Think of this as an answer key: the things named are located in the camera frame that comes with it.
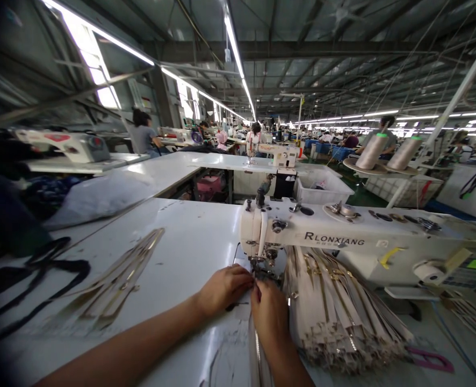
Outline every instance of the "thread spool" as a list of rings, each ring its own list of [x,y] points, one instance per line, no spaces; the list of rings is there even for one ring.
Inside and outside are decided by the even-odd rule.
[[[414,136],[407,139],[388,162],[387,167],[390,169],[405,170],[421,144],[422,139],[420,137]]]
[[[387,145],[387,142],[387,134],[376,134],[376,136],[373,137],[365,147],[365,150],[356,162],[356,166],[358,168],[366,170],[371,170],[372,168],[374,168],[374,166],[378,162],[379,155],[383,152],[383,149],[385,149],[385,145]]]

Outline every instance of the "stack of straps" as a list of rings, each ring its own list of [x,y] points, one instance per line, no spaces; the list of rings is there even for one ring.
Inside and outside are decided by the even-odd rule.
[[[290,330],[311,364],[359,374],[404,356],[411,332],[341,263],[321,249],[287,253]]]

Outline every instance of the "white sewing machine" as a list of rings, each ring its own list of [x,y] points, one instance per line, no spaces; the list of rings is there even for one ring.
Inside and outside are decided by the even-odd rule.
[[[54,146],[75,163],[105,161],[111,158],[104,139],[94,135],[27,129],[18,129],[15,135],[21,142],[32,144],[43,151]]]
[[[273,166],[282,169],[289,169],[295,168],[297,158],[301,157],[302,148],[273,144],[258,144],[258,152],[273,155]]]
[[[241,214],[241,246],[253,267],[273,270],[282,247],[306,246],[337,250],[374,286],[476,289],[475,224],[421,210],[262,201],[246,202]]]

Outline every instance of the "forearm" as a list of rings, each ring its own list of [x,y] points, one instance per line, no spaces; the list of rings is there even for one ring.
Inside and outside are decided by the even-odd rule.
[[[293,342],[265,351],[265,356],[276,387],[315,386]]]
[[[192,296],[72,360],[35,386],[133,385],[167,350],[204,321],[197,295]]]

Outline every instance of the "beige thread spool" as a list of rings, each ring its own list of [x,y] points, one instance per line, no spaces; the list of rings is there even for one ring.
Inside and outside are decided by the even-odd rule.
[[[387,134],[376,134],[376,136],[373,137],[365,147],[365,150],[356,162],[356,166],[365,170],[373,169],[378,162],[379,155],[383,152],[383,149],[385,149],[387,142]]]

